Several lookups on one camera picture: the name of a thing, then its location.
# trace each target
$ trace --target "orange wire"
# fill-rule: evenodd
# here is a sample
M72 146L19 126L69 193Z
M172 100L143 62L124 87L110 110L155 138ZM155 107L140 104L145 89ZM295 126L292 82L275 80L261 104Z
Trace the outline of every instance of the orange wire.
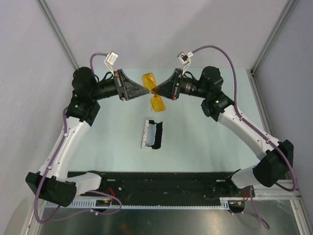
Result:
M112 188L108 188L108 190L111 192L111 196L114 196L115 197L115 193L114 193L114 191L113 191L113 189Z
M243 190L244 196L245 196L245 202L249 199L249 195L246 193L246 191Z

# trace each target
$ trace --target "metal table surface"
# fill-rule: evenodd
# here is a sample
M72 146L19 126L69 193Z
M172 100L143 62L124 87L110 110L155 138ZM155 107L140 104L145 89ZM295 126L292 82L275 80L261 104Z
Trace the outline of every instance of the metal table surface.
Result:
M42 225L40 235L297 235L300 234L289 201L257 201L266 230L251 215L234 215L218 210L121 210L95 216L89 212L61 222ZM46 208L47 218L54 208ZM79 209L61 209L56 218ZM246 211L253 211L250 202Z

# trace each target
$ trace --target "aluminum frame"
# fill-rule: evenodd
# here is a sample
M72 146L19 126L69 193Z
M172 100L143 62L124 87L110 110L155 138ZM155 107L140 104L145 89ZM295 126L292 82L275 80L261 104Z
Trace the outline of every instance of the aluminum frame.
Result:
M118 205L111 205L111 206L102 206L97 207L96 201L99 200L99 198L94 197L82 197L74 199L74 201L67 207L67 208L77 208L77 209L118 209ZM184 206L122 206L122 209L148 209L148 210L229 210L229 205L227 200L220 200L221 205L220 206L193 206L193 207L184 207ZM58 205L47 202L46 208L57 208Z
M67 58L69 59L71 65L73 66L74 69L79 68L71 50L70 47L68 46L65 37L63 36L57 22L55 21L47 3L45 0L36 0L36 2L38 3L40 9L42 10L43 15L45 16L46 20L48 21L49 25L51 26L52 31L54 32L54 34L57 37L57 40L60 43L60 46L62 47L64 53L66 54ZM290 13L292 12L292 10L294 9L296 3L298 2L298 0L289 0L282 13L280 14L273 30L271 31L265 45L263 46L260 54L257 57L256 62L254 63L252 69L250 70L253 74L255 74L255 72L257 71L257 69L259 68L259 65L261 64L261 62L263 61L263 59L265 58L268 50L270 49L271 45L273 44L274 40L276 39L277 35L279 34L281 28L283 27L284 23L286 22L288 16L290 15ZM255 78L252 76L252 74L250 72L248 72L248 76L249 76L249 80L251 83L251 87L252 87L252 91L257 103L257 107L260 113L260 117L262 120L262 124L264 126L264 130L267 131L269 134L272 134L272 128L270 126L269 120L268 120L268 115L265 109L265 105L262 101L262 97L260 95L259 89L257 87ZM267 191L264 191L259 187L255 187L256 189L256 199L257 200L264 200L264 198L266 198L265 196L263 196L264 194L266 194L267 196L270 194L272 195L272 190L271 189L266 189ZM286 195L286 193L280 193L280 192L276 192L275 194L275 199L277 196L283 197L283 198L288 198L291 202L292 208L293 208L293 212L298 224L298 228L301 234L312 234L312 226L310 223L310 220L308 218L306 209L304 207L303 201L301 199L301 195L297 194L297 193L293 193L291 195ZM44 209L44 204L41 206L40 208L40 214L43 213L43 209ZM38 228L39 228L39 224L36 222L34 216L32 215L30 220L29 220L29 225L27 228L27 231L25 234L29 234L29 235L33 235L33 234L37 234L38 232Z

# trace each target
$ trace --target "white wall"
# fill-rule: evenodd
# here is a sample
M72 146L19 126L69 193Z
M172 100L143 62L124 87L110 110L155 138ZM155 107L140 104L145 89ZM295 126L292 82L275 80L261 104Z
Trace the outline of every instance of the white wall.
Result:
M313 220L313 1L301 0L256 77L274 133L294 144L294 170Z
M175 68L182 50L213 44L236 67L255 62L287 0L47 0L80 66L114 50L116 68ZM229 67L218 52L199 52L192 66ZM103 59L95 59L103 67Z
M34 0L0 1L0 234L18 234L34 195L25 183L62 127L73 69Z

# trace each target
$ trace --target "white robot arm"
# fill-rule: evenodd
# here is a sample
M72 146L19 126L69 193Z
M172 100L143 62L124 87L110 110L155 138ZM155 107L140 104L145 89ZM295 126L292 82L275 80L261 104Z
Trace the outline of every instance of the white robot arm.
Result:
M182 60L185 57L188 59L187 55L181 54ZM280 142L256 127L240 110L236 110L234 102L221 90L223 78L218 68L205 67L199 80L190 75L191 78L184 75L184 70L175 69L168 80L154 88L154 92L172 100L178 99L180 94L204 98L201 104L204 114L234 132L260 160L257 165L234 172L229 177L232 186L244 188L262 184L271 187L289 171L277 148L292 164L293 145L288 140Z
M117 70L112 79L96 82L90 68L82 67L73 74L73 97L64 114L64 127L45 163L37 173L29 172L26 182L39 198L67 207L82 193L100 187L105 174L90 171L84 175L67 177L68 168L83 136L92 126L100 106L97 100L118 95L130 100L150 93Z

